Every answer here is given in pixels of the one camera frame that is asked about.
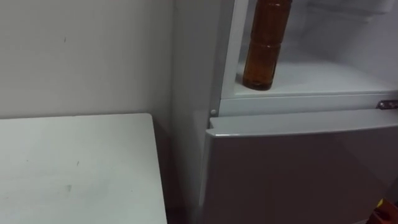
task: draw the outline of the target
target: white table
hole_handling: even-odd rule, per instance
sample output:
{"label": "white table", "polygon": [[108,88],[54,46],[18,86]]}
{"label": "white table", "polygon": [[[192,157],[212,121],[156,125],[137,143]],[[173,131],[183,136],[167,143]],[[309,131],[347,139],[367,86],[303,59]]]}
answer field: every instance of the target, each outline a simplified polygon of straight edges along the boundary
{"label": "white table", "polygon": [[166,224],[152,117],[0,120],[0,223]]}

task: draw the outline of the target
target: amber liquid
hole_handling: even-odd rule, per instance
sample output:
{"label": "amber liquid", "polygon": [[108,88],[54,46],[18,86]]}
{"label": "amber liquid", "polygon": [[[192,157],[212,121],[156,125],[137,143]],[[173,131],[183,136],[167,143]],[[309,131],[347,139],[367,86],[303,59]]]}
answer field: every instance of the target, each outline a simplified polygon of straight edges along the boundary
{"label": "amber liquid", "polygon": [[243,85],[269,90],[274,79],[291,0],[257,0]]}

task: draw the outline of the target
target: refrigerator door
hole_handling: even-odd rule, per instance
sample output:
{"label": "refrigerator door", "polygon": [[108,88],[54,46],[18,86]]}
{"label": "refrigerator door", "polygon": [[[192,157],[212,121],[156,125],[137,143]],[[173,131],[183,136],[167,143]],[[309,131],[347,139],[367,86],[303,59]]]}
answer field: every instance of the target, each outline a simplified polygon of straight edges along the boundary
{"label": "refrigerator door", "polygon": [[202,223],[356,223],[398,175],[397,110],[210,121]]}

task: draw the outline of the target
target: door hinge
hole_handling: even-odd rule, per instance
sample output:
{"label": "door hinge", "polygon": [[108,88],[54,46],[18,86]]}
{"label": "door hinge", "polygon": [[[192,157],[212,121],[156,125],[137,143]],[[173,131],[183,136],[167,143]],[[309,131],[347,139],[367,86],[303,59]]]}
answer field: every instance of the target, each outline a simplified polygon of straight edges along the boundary
{"label": "door hinge", "polygon": [[376,109],[380,110],[398,109],[398,100],[382,100],[377,104]]}

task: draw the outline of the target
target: refrigerator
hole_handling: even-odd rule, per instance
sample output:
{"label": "refrigerator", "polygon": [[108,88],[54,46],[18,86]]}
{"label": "refrigerator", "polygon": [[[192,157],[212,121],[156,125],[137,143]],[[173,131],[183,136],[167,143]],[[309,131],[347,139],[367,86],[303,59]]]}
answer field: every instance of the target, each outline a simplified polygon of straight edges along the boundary
{"label": "refrigerator", "polygon": [[398,3],[293,0],[268,91],[241,81],[255,5],[175,1],[188,222],[366,222],[398,176]]}

